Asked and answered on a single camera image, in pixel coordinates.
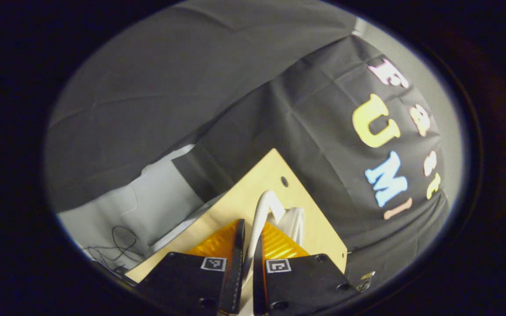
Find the blue letter m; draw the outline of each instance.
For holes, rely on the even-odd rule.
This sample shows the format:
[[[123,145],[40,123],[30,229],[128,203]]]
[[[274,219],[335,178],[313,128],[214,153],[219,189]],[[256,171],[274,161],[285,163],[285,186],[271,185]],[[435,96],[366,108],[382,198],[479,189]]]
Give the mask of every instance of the blue letter m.
[[[376,192],[376,201],[380,207],[398,195],[399,192],[407,190],[405,176],[394,178],[400,166],[399,156],[395,151],[391,151],[390,157],[383,164],[377,166],[374,170],[367,169],[364,172],[368,182],[374,184],[373,189],[378,191]]]

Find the black cloth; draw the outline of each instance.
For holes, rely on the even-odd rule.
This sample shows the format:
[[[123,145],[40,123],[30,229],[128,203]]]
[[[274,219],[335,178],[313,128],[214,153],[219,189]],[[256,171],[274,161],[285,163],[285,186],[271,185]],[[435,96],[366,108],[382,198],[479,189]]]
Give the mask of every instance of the black cloth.
[[[437,153],[435,172],[443,177],[443,157],[434,115],[410,82],[409,88],[381,83],[368,65],[382,64],[381,52],[348,36],[308,54],[274,80],[233,104],[175,166],[203,198],[229,190],[271,148],[283,156],[343,242],[347,275],[358,280],[377,271],[374,284],[408,266],[432,242],[448,213],[442,185],[430,200],[423,161]],[[353,111],[377,94],[389,116],[370,124],[373,133],[396,121],[400,138],[379,148],[364,144],[353,128]],[[418,134],[409,109],[420,104],[429,114],[427,136]],[[395,151],[401,160],[396,176],[408,189],[382,208],[364,175]],[[384,211],[413,198],[413,206],[384,220]]]
[[[317,0],[190,0],[131,26],[58,99],[44,151],[54,209],[129,184],[233,102],[347,36],[355,20]]]

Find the wooden board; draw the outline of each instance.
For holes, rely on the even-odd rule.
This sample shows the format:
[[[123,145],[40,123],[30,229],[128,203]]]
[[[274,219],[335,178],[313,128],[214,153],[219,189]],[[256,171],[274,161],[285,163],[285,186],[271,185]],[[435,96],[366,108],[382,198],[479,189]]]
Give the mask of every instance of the wooden board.
[[[286,178],[288,187],[284,186],[282,177]],[[346,246],[282,156],[272,149],[205,214],[159,252],[127,272],[126,276],[140,282],[170,251],[187,252],[219,228],[239,218],[245,220],[247,246],[257,202],[266,190],[273,190],[284,208],[304,209],[304,249],[311,255],[327,254],[339,270],[345,272]]]

